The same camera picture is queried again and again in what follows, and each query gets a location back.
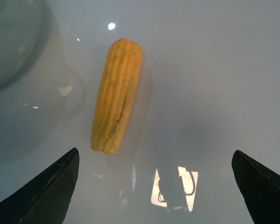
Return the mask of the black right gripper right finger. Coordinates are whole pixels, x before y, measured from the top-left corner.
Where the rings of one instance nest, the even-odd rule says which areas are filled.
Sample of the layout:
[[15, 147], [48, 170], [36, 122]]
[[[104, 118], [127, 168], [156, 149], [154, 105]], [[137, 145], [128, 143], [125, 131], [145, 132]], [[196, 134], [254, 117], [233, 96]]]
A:
[[231, 166], [253, 222], [280, 224], [280, 175], [239, 150]]

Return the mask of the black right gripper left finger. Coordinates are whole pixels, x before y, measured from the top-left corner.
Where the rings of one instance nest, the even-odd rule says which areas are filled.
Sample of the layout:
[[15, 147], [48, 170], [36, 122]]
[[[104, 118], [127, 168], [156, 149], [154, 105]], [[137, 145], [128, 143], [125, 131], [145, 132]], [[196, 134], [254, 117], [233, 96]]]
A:
[[71, 149], [0, 202], [0, 224], [64, 222], [79, 171], [79, 152]]

